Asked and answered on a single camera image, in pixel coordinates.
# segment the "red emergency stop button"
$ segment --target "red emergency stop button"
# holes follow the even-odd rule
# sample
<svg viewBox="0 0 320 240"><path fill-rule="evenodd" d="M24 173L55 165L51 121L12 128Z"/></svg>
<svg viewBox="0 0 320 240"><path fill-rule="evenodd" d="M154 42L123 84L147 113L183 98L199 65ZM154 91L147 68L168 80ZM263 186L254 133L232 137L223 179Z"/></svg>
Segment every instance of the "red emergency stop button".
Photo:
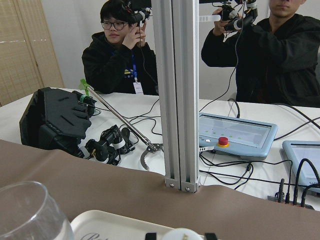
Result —
<svg viewBox="0 0 320 240"><path fill-rule="evenodd" d="M219 147L221 147L221 148L229 147L229 139L227 137L225 137L225 136L221 136L218 139L218 144L217 145Z"/></svg>

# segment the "hand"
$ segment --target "hand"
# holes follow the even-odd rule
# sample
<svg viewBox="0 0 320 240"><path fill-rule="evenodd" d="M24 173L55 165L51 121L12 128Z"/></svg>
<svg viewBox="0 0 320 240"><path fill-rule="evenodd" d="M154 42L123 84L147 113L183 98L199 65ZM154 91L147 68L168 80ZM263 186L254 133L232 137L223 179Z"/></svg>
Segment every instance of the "hand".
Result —
<svg viewBox="0 0 320 240"><path fill-rule="evenodd" d="M222 8L218 8L217 10L215 10L212 15L220 15L220 13L222 12ZM212 31L213 35L215 36L220 36L222 34L226 34L227 31L225 30L225 25L227 25L229 23L229 21L215 21L214 22L214 29Z"/></svg>
<svg viewBox="0 0 320 240"><path fill-rule="evenodd" d="M122 44L128 49L133 49L136 44L140 43L140 37L141 39L145 39L146 34L142 29L139 29L139 27L137 27L137 23L135 23L124 37Z"/></svg>
<svg viewBox="0 0 320 240"><path fill-rule="evenodd" d="M138 48L142 48L146 44L146 26L147 26L147 21L144 21L142 28L140 28L140 32L136 33L141 35L140 41L136 44Z"/></svg>

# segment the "blue control panel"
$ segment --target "blue control panel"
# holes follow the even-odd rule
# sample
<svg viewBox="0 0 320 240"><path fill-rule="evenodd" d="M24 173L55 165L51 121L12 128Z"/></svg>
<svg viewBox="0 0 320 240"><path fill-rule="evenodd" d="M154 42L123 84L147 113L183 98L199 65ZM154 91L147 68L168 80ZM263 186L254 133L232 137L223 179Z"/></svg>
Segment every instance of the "blue control panel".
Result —
<svg viewBox="0 0 320 240"><path fill-rule="evenodd" d="M278 126L209 113L199 114L199 146L214 146L217 154L240 156L244 160L264 160L275 139Z"/></svg>
<svg viewBox="0 0 320 240"><path fill-rule="evenodd" d="M320 173L320 141L284 141L282 147L288 159L292 161L294 174L297 174L302 159L309 159ZM305 186L318 183L314 171L307 162L302 165L298 183ZM319 188L310 188L310 190L320 193Z"/></svg>

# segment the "woven blind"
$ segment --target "woven blind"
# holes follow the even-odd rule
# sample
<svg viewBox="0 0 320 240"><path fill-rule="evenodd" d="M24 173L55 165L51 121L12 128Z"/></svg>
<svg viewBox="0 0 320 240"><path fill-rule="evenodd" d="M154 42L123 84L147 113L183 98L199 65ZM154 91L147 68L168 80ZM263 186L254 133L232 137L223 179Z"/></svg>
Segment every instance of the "woven blind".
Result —
<svg viewBox="0 0 320 240"><path fill-rule="evenodd" d="M0 0L0 104L63 88L40 0Z"/></svg>

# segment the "man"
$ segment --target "man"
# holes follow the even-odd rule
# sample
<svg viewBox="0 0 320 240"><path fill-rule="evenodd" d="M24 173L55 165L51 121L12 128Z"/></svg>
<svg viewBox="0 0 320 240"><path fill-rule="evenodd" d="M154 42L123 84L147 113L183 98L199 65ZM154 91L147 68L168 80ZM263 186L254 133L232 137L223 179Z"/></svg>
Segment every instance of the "man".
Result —
<svg viewBox="0 0 320 240"><path fill-rule="evenodd" d="M88 84L104 94L113 92L157 95L157 66L154 51L142 27L130 24L132 13L126 1L109 0L101 9L104 29L92 35L82 62Z"/></svg>
<svg viewBox="0 0 320 240"><path fill-rule="evenodd" d="M234 67L238 57L237 101L320 107L320 84L315 74L320 21L296 14L305 1L269 0L269 18L225 42L228 22L214 23L201 57L210 67Z"/></svg>

